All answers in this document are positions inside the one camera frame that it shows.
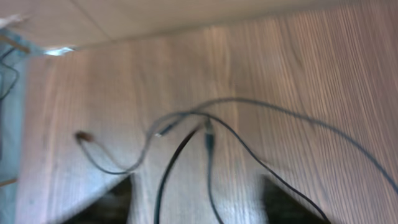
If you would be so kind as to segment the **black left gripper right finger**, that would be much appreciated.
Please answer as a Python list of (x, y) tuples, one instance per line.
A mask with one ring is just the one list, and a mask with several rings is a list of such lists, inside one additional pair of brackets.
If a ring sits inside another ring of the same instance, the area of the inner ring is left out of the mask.
[(304, 207), (266, 175), (262, 176), (262, 206), (269, 224), (328, 223)]

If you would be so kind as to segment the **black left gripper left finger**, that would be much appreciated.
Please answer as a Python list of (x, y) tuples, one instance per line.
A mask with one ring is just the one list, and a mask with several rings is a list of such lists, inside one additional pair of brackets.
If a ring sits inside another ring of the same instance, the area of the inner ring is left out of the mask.
[(126, 224), (132, 199), (132, 182), (126, 177), (63, 224)]

